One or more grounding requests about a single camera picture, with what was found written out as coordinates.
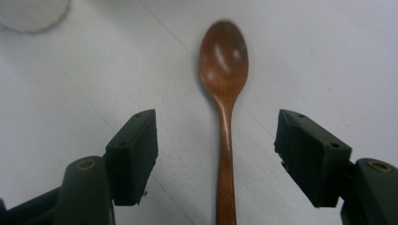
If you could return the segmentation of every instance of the wooden spoon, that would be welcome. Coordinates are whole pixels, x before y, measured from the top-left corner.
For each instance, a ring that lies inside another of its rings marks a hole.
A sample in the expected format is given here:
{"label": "wooden spoon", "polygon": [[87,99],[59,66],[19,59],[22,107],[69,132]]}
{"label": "wooden spoon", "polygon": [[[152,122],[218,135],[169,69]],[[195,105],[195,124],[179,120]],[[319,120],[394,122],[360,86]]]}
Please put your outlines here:
{"label": "wooden spoon", "polygon": [[208,29],[200,49],[199,68],[220,116],[216,221],[217,225],[237,224],[231,118],[235,100],[248,78],[249,60],[243,36],[233,23],[220,21]]}

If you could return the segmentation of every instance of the white surface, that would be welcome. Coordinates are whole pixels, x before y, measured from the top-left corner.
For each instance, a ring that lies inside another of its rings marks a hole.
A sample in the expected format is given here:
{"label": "white surface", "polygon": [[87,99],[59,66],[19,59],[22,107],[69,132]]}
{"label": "white surface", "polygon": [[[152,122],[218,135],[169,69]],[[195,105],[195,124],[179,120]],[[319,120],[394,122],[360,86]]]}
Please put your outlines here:
{"label": "white surface", "polygon": [[219,124],[198,78],[209,26],[233,20],[250,75],[233,116],[238,224],[340,224],[280,165],[280,108],[398,165],[396,1],[73,1],[35,36],[0,32],[0,196],[7,208],[62,182],[127,120],[157,110],[160,155],[148,194],[117,224],[214,224]]}

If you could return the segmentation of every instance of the screw hole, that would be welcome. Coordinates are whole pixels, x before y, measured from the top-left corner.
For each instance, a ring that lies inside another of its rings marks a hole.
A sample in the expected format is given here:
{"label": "screw hole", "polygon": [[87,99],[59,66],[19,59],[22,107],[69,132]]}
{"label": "screw hole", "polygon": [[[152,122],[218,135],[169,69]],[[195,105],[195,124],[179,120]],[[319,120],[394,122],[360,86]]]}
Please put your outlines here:
{"label": "screw hole", "polygon": [[124,145],[126,145],[126,142],[120,142],[117,144],[119,147],[123,147]]}
{"label": "screw hole", "polygon": [[378,162],[378,161],[368,161],[368,165],[374,169],[377,170],[379,172],[382,173],[391,173],[392,172],[392,168],[382,162]]}

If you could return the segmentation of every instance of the white object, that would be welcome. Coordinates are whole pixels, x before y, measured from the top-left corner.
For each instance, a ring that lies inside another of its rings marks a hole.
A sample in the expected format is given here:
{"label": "white object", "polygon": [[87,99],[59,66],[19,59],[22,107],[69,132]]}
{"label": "white object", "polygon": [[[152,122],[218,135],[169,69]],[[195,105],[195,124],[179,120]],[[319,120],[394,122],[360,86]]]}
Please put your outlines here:
{"label": "white object", "polygon": [[58,24],[68,9],[69,0],[0,0],[0,23],[11,30],[36,33]]}

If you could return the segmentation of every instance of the black plastic part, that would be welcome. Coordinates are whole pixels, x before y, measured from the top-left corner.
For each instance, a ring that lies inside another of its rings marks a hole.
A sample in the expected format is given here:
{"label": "black plastic part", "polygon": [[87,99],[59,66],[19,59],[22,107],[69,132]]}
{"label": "black plastic part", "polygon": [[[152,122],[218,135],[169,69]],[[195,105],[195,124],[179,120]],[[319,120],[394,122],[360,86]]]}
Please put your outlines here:
{"label": "black plastic part", "polygon": [[335,207],[351,147],[307,116],[280,110],[275,152],[314,207]]}
{"label": "black plastic part", "polygon": [[[372,162],[382,170],[371,166]],[[397,168],[383,161],[362,158],[356,163],[353,180],[369,225],[397,225]]]}
{"label": "black plastic part", "polygon": [[52,224],[58,193],[56,188],[9,209],[6,224]]}
{"label": "black plastic part", "polygon": [[59,192],[54,225],[115,224],[106,165],[84,157],[68,165]]}
{"label": "black plastic part", "polygon": [[135,114],[106,146],[108,173],[114,184],[115,205],[141,201],[158,157],[155,110]]}

